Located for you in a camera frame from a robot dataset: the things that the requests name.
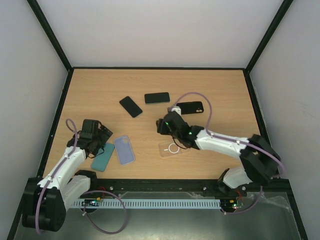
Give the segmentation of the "teal phone case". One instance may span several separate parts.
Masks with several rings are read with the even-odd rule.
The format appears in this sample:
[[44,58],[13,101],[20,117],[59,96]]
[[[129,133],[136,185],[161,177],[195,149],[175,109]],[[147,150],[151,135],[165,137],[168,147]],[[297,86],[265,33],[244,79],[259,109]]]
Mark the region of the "teal phone case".
[[112,143],[106,143],[103,148],[98,151],[98,154],[94,157],[91,169],[104,172],[107,168],[109,160],[114,152],[115,146]]

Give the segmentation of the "clear magsafe phone case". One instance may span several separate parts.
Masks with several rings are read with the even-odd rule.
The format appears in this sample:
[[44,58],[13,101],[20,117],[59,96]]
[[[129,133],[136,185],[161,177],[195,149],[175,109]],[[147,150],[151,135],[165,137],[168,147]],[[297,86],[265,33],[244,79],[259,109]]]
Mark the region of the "clear magsafe phone case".
[[158,145],[159,154],[162,158],[174,157],[185,154],[190,151],[176,145],[173,141],[162,142]]

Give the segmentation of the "white-edged black phone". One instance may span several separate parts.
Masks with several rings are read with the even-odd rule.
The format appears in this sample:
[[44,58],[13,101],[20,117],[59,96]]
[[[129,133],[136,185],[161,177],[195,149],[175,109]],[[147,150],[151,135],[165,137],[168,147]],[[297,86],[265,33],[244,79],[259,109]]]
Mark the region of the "white-edged black phone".
[[121,99],[119,103],[132,118],[136,118],[143,113],[143,110],[129,96]]

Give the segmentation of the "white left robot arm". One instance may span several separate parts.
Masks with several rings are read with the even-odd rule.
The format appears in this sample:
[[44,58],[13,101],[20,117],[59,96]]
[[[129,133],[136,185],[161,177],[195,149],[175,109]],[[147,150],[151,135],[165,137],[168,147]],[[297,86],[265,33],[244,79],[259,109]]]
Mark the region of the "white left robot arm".
[[81,130],[77,130],[70,118],[65,124],[73,136],[62,157],[43,179],[29,178],[22,195],[22,225],[38,234],[58,231],[72,204],[96,187],[97,174],[78,168],[88,157],[103,153],[113,135],[99,120],[85,119]]

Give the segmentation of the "lavender phone case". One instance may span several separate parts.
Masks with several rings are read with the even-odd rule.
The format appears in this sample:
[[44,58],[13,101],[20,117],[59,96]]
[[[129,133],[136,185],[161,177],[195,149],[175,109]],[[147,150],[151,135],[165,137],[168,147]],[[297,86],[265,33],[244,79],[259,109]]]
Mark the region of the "lavender phone case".
[[135,155],[127,135],[115,138],[114,147],[120,165],[127,165],[135,161]]

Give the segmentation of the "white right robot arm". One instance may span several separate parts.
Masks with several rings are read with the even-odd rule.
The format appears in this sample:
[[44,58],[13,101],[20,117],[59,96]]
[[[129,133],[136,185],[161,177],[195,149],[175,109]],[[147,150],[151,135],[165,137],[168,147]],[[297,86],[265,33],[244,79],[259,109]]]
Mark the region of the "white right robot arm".
[[280,156],[260,135],[245,138],[219,134],[202,126],[188,125],[175,111],[168,112],[155,124],[159,134],[171,136],[186,149],[213,151],[241,162],[239,167],[225,169],[218,178],[216,188],[224,196],[251,183],[267,186],[284,169]]

